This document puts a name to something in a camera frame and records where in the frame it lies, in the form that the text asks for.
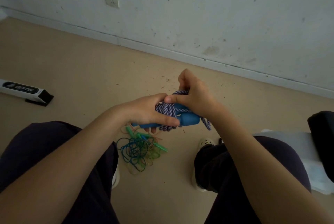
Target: forearm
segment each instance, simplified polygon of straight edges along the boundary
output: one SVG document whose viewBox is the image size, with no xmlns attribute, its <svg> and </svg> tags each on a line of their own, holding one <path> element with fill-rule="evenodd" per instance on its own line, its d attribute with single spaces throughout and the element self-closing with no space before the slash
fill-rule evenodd
<svg viewBox="0 0 334 224">
<path fill-rule="evenodd" d="M 2 223 L 61 223 L 125 121 L 118 107 L 42 159 L 0 194 Z"/>
<path fill-rule="evenodd" d="M 222 105 L 210 121 L 237 168 L 262 223 L 333 223 L 311 194 Z"/>
</svg>

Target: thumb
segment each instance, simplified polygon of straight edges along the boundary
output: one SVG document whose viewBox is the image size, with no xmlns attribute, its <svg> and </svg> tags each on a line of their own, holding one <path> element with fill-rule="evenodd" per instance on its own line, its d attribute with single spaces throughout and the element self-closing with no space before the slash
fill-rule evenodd
<svg viewBox="0 0 334 224">
<path fill-rule="evenodd" d="M 188 95 L 170 95 L 166 96 L 165 103 L 179 103 L 187 106 Z"/>
<path fill-rule="evenodd" d="M 161 125 L 169 125 L 169 126 L 179 126 L 180 124 L 180 121 L 177 118 L 163 115 L 157 111 L 154 114 L 154 122 Z"/>
</svg>

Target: leg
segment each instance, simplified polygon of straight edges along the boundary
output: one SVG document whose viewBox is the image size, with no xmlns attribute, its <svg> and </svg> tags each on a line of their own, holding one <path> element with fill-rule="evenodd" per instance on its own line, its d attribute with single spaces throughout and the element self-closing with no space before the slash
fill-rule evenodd
<svg viewBox="0 0 334 224">
<path fill-rule="evenodd" d="M 261 143 L 301 184 L 311 191 L 311 185 L 299 156 L 286 143 L 259 136 Z M 233 160 L 224 144 L 203 147 L 195 158 L 197 183 L 218 195 L 205 223 L 260 223 L 241 184 Z"/>
<path fill-rule="evenodd" d="M 79 131 L 73 125 L 52 121 L 33 123 L 19 132 L 0 159 L 0 192 Z M 118 223 L 110 203 L 117 162 L 113 143 L 98 160 L 63 223 Z"/>
</svg>

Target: hand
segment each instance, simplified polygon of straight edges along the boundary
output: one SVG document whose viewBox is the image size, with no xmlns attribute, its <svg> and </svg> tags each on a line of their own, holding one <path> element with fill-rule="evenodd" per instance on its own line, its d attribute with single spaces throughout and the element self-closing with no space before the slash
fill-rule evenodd
<svg viewBox="0 0 334 224">
<path fill-rule="evenodd" d="M 210 118 L 220 105 L 210 94 L 206 84 L 198 79 L 189 69 L 185 69 L 179 76 L 179 90 L 189 90 L 188 95 L 170 95 L 165 97 L 165 103 L 179 103 L 187 106 L 199 116 Z"/>
<path fill-rule="evenodd" d="M 166 96 L 166 93 L 144 96 L 131 102 L 120 104 L 119 108 L 128 123 L 137 123 L 140 125 L 157 123 L 178 126 L 180 122 L 177 118 L 166 116 L 155 111 L 155 105 L 162 102 Z M 151 132 L 155 133 L 156 127 L 151 128 Z"/>
</svg>

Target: left hand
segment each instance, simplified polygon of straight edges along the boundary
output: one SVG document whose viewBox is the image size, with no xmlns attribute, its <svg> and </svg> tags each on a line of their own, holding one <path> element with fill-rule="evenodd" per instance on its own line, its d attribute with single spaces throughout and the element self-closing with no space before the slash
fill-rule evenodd
<svg viewBox="0 0 334 224">
<path fill-rule="evenodd" d="M 126 116 L 128 123 L 137 123 L 140 125 L 157 123 L 169 126 L 178 126 L 180 124 L 177 118 L 163 115 L 155 110 L 155 105 L 162 102 L 167 96 L 166 93 L 160 93 L 152 96 L 144 96 L 128 103 L 120 104 L 119 108 Z M 151 128 L 151 132 L 156 132 L 156 127 Z"/>
</svg>

